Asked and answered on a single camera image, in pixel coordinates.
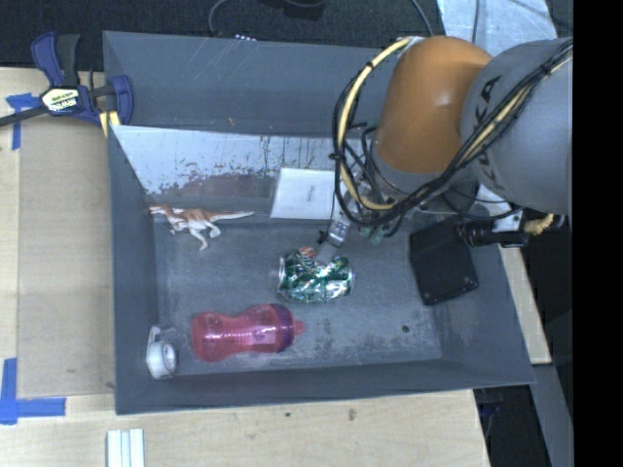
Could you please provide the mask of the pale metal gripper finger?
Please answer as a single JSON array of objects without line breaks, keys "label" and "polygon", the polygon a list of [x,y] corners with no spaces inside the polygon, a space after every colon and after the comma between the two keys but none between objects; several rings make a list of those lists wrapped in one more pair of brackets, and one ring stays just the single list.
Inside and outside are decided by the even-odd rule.
[{"label": "pale metal gripper finger", "polygon": [[348,238],[350,221],[344,216],[334,219],[328,229],[320,234],[316,259],[319,262],[330,262],[340,252]]}]

